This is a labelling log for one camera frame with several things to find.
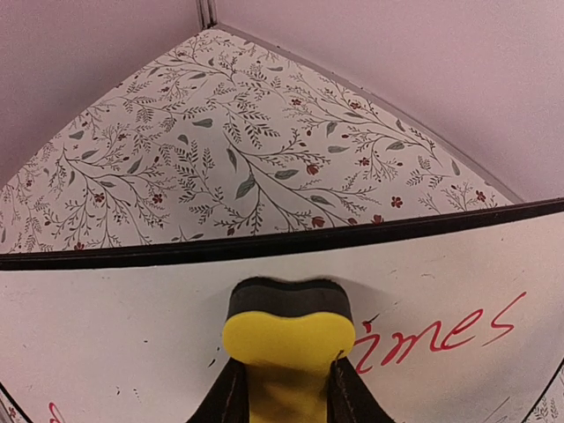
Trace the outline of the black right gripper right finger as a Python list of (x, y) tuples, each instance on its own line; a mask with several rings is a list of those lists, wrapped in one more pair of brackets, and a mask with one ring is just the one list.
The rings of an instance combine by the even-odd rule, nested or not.
[(376, 401), (344, 352), (330, 364), (327, 386), (329, 423), (394, 423)]

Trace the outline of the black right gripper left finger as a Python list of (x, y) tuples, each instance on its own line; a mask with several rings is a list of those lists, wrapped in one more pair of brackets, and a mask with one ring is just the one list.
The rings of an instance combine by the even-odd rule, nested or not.
[(229, 359), (187, 423), (249, 423), (249, 389), (244, 365)]

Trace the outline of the yellow black whiteboard eraser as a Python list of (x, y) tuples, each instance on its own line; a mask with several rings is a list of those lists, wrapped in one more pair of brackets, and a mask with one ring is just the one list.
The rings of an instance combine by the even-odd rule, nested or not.
[(246, 371), (250, 421), (326, 421), (330, 366), (352, 350), (354, 336), (348, 296), (330, 279), (240, 282), (222, 340)]

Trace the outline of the white whiteboard black frame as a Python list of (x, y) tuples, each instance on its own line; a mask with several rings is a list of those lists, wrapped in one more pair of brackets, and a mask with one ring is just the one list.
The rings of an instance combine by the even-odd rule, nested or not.
[(326, 278), (395, 422), (549, 421), (563, 370), (559, 199), (380, 225), (1, 259), (1, 419), (187, 422), (243, 280)]

